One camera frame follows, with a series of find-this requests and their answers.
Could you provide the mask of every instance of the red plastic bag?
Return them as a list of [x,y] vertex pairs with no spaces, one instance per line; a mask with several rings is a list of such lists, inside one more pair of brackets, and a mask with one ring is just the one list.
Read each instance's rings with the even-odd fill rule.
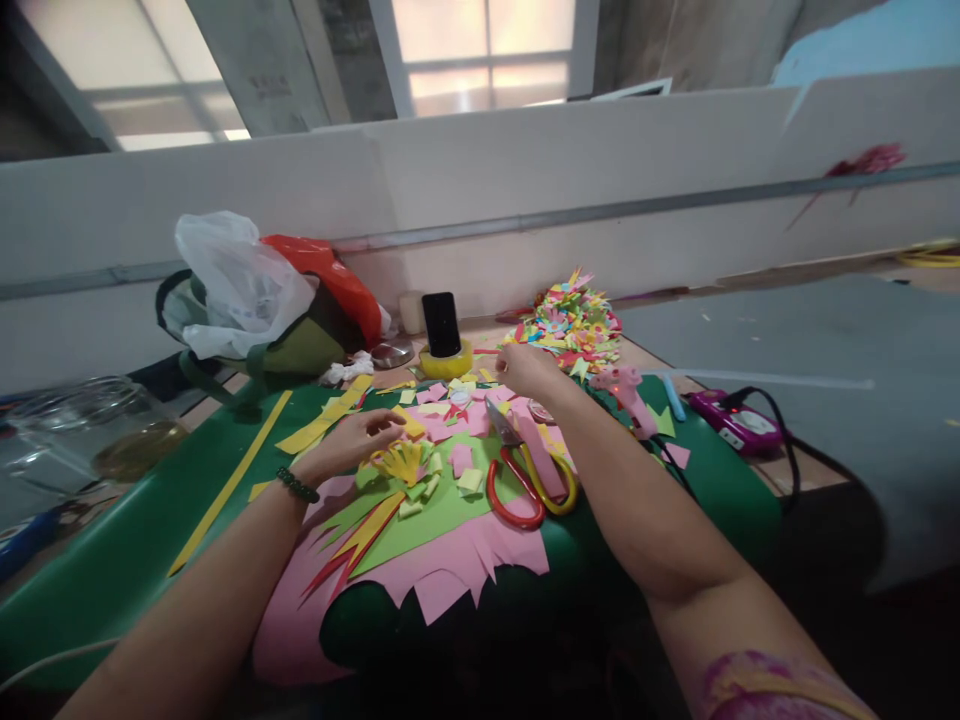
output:
[[260,238],[283,255],[301,273],[313,273],[327,286],[347,316],[360,326],[367,350],[380,342],[380,306],[373,293],[340,262],[326,240],[287,235]]

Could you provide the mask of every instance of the bracelet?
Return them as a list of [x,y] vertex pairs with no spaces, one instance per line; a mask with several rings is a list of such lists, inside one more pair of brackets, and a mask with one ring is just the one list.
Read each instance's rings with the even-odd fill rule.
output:
[[311,505],[313,503],[320,502],[320,493],[311,487],[307,487],[302,482],[297,480],[293,473],[282,465],[277,470],[277,478],[280,480],[280,482],[287,486],[287,489],[290,492],[292,492],[301,500],[306,500]]

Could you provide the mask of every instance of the white plastic bag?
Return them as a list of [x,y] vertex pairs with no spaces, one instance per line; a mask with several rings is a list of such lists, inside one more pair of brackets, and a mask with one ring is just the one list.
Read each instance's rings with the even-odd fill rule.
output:
[[316,289],[276,250],[260,242],[241,215],[183,215],[177,249],[207,291],[208,325],[188,325],[183,339],[201,360],[239,360],[273,342],[303,315]]

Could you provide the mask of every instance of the scissors handle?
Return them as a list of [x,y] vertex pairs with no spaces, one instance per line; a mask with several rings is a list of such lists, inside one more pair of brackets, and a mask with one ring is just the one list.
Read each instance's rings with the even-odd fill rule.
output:
[[513,525],[515,528],[519,528],[520,530],[536,530],[543,524],[543,520],[547,516],[547,510],[540,500],[540,496],[537,495],[536,490],[534,490],[530,484],[530,478],[523,471],[523,468],[517,464],[517,461],[513,459],[510,450],[500,448],[500,457],[503,459],[503,462],[506,463],[507,467],[513,471],[513,474],[517,476],[517,480],[520,481],[523,489],[533,502],[536,513],[532,517],[520,517],[507,510],[506,506],[500,502],[496,488],[497,471],[500,468],[500,463],[497,462],[496,458],[490,461],[490,470],[487,472],[487,498],[493,506],[493,511],[503,518],[507,524]]
[[544,489],[543,482],[540,480],[540,473],[537,472],[537,468],[533,464],[533,457],[530,455],[530,450],[527,448],[526,443],[521,446],[521,452],[523,453],[523,461],[526,463],[527,467],[530,468],[530,480],[533,482],[534,490],[536,490],[537,495],[540,497],[540,500],[546,506],[547,510],[554,515],[569,514],[577,505],[577,498],[580,495],[580,489],[577,486],[577,481],[573,477],[573,470],[570,468],[570,464],[567,462],[566,458],[564,458],[562,455],[557,455],[556,453],[550,453],[550,458],[553,460],[553,464],[557,466],[558,470],[560,470],[560,474],[563,475],[563,479],[567,483],[567,497],[558,505],[550,499],[550,496]]

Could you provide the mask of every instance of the person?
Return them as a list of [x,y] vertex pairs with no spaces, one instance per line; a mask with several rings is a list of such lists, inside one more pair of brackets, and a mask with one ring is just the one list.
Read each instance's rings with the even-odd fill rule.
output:
[[[529,345],[499,380],[553,415],[607,544],[642,590],[698,718],[873,718],[776,594],[615,419]],[[388,410],[345,418],[294,472],[316,488],[397,440]],[[250,647],[306,502],[271,483],[144,615],[61,718],[209,715]]]

